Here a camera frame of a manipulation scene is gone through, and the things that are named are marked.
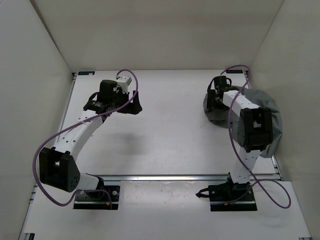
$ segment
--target white panel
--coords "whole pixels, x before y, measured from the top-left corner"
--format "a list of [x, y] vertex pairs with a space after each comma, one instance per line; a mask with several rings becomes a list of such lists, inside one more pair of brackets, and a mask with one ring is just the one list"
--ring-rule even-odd
[[[97, 175], [226, 175], [237, 161], [228, 130], [205, 116], [203, 100], [211, 79], [222, 70], [139, 70], [138, 115], [114, 113], [80, 152], [81, 172]], [[80, 116], [89, 96], [116, 71], [96, 71], [76, 78], [63, 127]], [[242, 86], [243, 74], [229, 74]], [[132, 83], [129, 90], [135, 89]], [[275, 173], [270, 158], [258, 158], [255, 173]]]
[[32, 158], [57, 130], [71, 79], [29, 1], [0, 3], [0, 239], [19, 237], [35, 182]]
[[277, 161], [293, 182], [314, 239], [320, 239], [319, 43], [320, 1], [286, 0], [252, 66], [253, 85], [280, 109]]
[[[59, 207], [37, 191], [25, 226], [34, 240], [298, 240], [310, 237], [292, 184], [282, 182], [292, 197], [289, 209], [274, 205], [253, 187], [258, 211], [210, 212], [209, 200], [195, 196], [205, 181], [121, 182], [118, 210]], [[285, 192], [263, 183], [280, 204]], [[61, 201], [70, 193], [48, 187]]]
[[33, 0], [72, 71], [250, 64], [282, 0]]

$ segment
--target cable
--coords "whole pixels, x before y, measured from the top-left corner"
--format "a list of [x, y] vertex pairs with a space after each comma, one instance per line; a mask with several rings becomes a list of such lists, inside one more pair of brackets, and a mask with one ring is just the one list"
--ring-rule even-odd
[[[37, 174], [37, 158], [38, 158], [38, 155], [41, 151], [41, 149], [48, 143], [50, 142], [51, 140], [53, 140], [54, 138], [56, 138], [57, 136], [67, 132], [67, 131], [70, 131], [71, 129], [74, 129], [92, 119], [95, 119], [95, 118], [98, 118], [98, 117], [102, 117], [102, 116], [110, 116], [112, 113], [114, 112], [117, 112], [121, 109], [123, 109], [124, 107], [126, 107], [135, 97], [136, 95], [138, 94], [138, 79], [137, 79], [137, 76], [134, 74], [133, 71], [129, 70], [129, 69], [122, 69], [120, 71], [118, 71], [118, 73], [116, 75], [119, 75], [120, 73], [122, 72], [129, 72], [132, 74], [132, 76], [134, 77], [134, 80], [135, 80], [135, 92], [134, 94], [132, 95], [132, 97], [125, 103], [123, 104], [122, 106], [118, 107], [117, 109], [114, 109], [112, 111], [107, 111], [107, 112], [104, 112], [104, 113], [101, 113], [101, 114], [98, 114], [98, 115], [95, 115], [95, 116], [92, 116], [92, 117], [89, 117], [83, 121], [80, 121], [80, 122], [77, 122], [76, 124], [74, 125], [71, 125], [59, 132], [57, 132], [56, 134], [52, 135], [51, 137], [49, 137], [47, 140], [45, 140], [39, 147], [38, 149], [35, 151], [35, 154], [34, 154], [34, 157], [33, 157], [33, 160], [32, 160], [32, 172], [33, 172], [33, 176], [34, 176], [34, 179], [35, 179], [35, 182], [36, 184], [38, 185], [38, 187], [40, 188], [40, 190], [43, 192], [43, 194], [51, 201], [53, 202], [54, 204], [58, 205], [58, 206], [61, 206], [61, 207], [64, 207], [64, 206], [67, 206], [69, 205], [73, 198], [75, 197], [75, 195], [79, 192], [81, 192], [82, 190], [76, 190], [74, 191], [74, 193], [71, 195], [71, 198], [69, 199], [69, 201], [65, 202], [65, 203], [61, 203], [61, 202], [58, 202], [57, 200], [55, 200], [52, 196], [50, 196], [50, 194], [45, 190], [44, 186], [42, 185], [39, 177], [38, 177], [38, 174]], [[84, 192], [87, 192], [87, 193], [92, 193], [92, 192], [104, 192], [108, 198], [109, 198], [109, 202], [110, 202], [110, 208], [112, 208], [112, 202], [111, 202], [111, 197], [110, 197], [110, 194], [109, 192], [107, 192], [106, 190], [104, 189], [96, 189], [96, 190], [83, 190]]]
[[[233, 98], [233, 100], [232, 100], [232, 102], [231, 102], [231, 104], [230, 104], [230, 108], [229, 108], [229, 112], [228, 112], [228, 132], [229, 132], [229, 137], [230, 137], [231, 145], [232, 145], [232, 148], [233, 148], [233, 151], [234, 151], [236, 157], [238, 158], [238, 160], [240, 161], [240, 163], [243, 165], [243, 167], [244, 167], [246, 170], [249, 171], [249, 173], [251, 174], [251, 176], [253, 177], [253, 179], [255, 180], [255, 182], [249, 187], [249, 189], [246, 191], [246, 193], [245, 193], [244, 195], [242, 195], [241, 197], [239, 197], [238, 199], [232, 200], [232, 201], [226, 201], [226, 202], [212, 203], [212, 205], [221, 205], [221, 204], [234, 203], [234, 202], [240, 200], [241, 198], [243, 198], [243, 197], [253, 188], [254, 185], [258, 184], [258, 185], [261, 187], [261, 189], [265, 192], [265, 194], [271, 199], [271, 201], [272, 201], [275, 205], [277, 205], [278, 207], [280, 207], [280, 208], [282, 208], [282, 209], [288, 209], [288, 208], [290, 208], [292, 201], [291, 201], [291, 197], [290, 197], [288, 191], [286, 190], [286, 188], [285, 188], [282, 184], [280, 184], [278, 181], [275, 181], [275, 180], [272, 180], [272, 179], [258, 179], [258, 178], [256, 177], [256, 175], [255, 175], [255, 174], [247, 167], [247, 165], [242, 161], [242, 159], [241, 159], [241, 157], [239, 156], [238, 151], [237, 151], [237, 149], [236, 149], [236, 146], [235, 146], [235, 143], [234, 143], [234, 139], [233, 139], [233, 137], [232, 137], [232, 132], [231, 132], [231, 129], [232, 129], [232, 127], [231, 127], [231, 112], [232, 112], [232, 107], [233, 107], [233, 105], [234, 105], [234, 103], [235, 103], [238, 95], [242, 92], [242, 90], [245, 88], [246, 85], [248, 85], [248, 83], [249, 83], [249, 81], [250, 81], [251, 71], [250, 71], [250, 68], [249, 68], [248, 66], [240, 64], [240, 65], [234, 65], [234, 66], [228, 67], [228, 68], [225, 69], [223, 72], [221, 72], [220, 75], [222, 75], [224, 72], [226, 72], [227, 70], [232, 69], [232, 68], [234, 68], [234, 67], [244, 67], [244, 68], [247, 68], [248, 71], [247, 71], [247, 80], [245, 81], [245, 84], [244, 84], [244, 85], [240, 88], [240, 90], [237, 92], [237, 94], [235, 95], [235, 97]], [[288, 205], [287, 205], [287, 206], [283, 206], [283, 205], [280, 205], [278, 202], [276, 202], [276, 201], [274, 200], [274, 198], [273, 198], [273, 197], [268, 193], [268, 191], [264, 188], [264, 186], [262, 186], [262, 184], [261, 184], [262, 181], [269, 181], [269, 182], [273, 182], [273, 183], [278, 184], [278, 185], [284, 190], [284, 192], [286, 193], [286, 195], [287, 195], [287, 197], [288, 197], [288, 201], [289, 201]]]

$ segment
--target beige wall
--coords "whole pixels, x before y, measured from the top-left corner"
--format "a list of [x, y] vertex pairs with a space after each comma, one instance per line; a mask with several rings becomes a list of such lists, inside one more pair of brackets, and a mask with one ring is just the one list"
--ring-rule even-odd
[[282, 2], [31, 1], [74, 72], [223, 69], [250, 64]]
[[32, 158], [57, 131], [72, 75], [30, 2], [0, 2], [0, 240], [17, 240]]
[[276, 152], [314, 239], [320, 239], [320, 1], [285, 0], [252, 64], [252, 84], [278, 105]]

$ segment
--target white tabletop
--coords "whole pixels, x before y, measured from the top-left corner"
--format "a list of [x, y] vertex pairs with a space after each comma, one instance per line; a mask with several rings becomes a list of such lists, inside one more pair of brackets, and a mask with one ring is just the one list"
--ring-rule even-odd
[[[82, 172], [96, 175], [226, 175], [236, 161], [228, 131], [213, 125], [203, 110], [209, 82], [222, 70], [137, 70], [138, 115], [114, 113], [79, 154]], [[117, 71], [78, 75], [63, 127], [78, 120], [101, 80]], [[233, 85], [245, 76], [229, 74]], [[270, 158], [258, 158], [256, 174], [275, 173]]]
[[[310, 237], [291, 182], [282, 182], [292, 198], [289, 209], [274, 205], [257, 185], [258, 211], [210, 212], [207, 198], [195, 196], [206, 181], [122, 181], [118, 210], [59, 207], [37, 191], [24, 229], [34, 240], [298, 240]], [[282, 205], [284, 191], [263, 185]], [[46, 186], [58, 200], [70, 193]]]

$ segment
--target gray bag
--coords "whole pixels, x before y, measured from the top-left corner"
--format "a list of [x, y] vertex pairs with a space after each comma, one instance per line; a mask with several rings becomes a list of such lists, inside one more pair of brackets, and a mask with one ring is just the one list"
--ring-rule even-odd
[[[272, 113], [272, 132], [273, 132], [273, 141], [272, 143], [267, 146], [267, 148], [261, 153], [261, 156], [264, 158], [271, 158], [271, 156], [275, 153], [279, 141], [282, 137], [282, 122], [280, 117], [280, 112], [272, 100], [272, 98], [262, 90], [257, 89], [248, 89], [245, 88], [242, 94], [252, 103], [260, 106], [260, 107], [268, 107], [271, 109]], [[208, 117], [210, 122], [214, 125], [228, 128], [228, 110], [221, 110], [221, 109], [213, 109], [209, 111], [206, 109], [207, 107], [207, 94], [203, 100], [203, 109], [205, 115]], [[238, 132], [238, 124], [239, 124], [239, 117], [232, 112], [231, 113], [231, 126], [232, 126], [232, 137], [234, 140], [237, 141], [237, 132]]]

